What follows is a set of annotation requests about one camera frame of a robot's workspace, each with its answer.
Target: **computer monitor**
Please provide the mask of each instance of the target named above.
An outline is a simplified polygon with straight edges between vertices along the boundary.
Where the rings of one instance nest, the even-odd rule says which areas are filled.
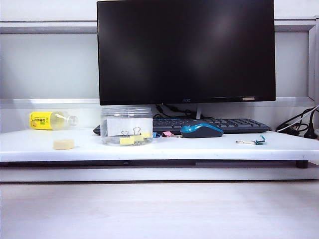
[[[100,105],[275,100],[273,0],[97,2]]]

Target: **plastic jar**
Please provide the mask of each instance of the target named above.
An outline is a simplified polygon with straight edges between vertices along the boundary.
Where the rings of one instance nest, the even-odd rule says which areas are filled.
[[[101,139],[105,144],[144,145],[153,139],[153,116],[149,107],[108,106],[102,109]]]

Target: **binder clip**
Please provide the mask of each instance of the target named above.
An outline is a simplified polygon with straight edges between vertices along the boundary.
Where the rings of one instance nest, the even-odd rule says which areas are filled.
[[[255,140],[255,141],[238,140],[238,141],[236,141],[236,143],[255,144],[255,145],[264,144],[264,143],[266,142],[265,137],[263,137],[263,136],[261,135],[260,138],[261,138],[262,140]]]

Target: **plastic bottle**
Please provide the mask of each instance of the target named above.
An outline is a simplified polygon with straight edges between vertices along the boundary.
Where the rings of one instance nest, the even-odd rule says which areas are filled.
[[[31,112],[29,127],[32,129],[59,130],[76,126],[78,118],[67,112]]]

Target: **wireless mouse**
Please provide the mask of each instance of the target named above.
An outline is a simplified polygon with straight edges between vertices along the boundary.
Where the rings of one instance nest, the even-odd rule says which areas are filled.
[[[204,120],[196,119],[188,122],[180,129],[185,138],[221,137],[223,130]]]

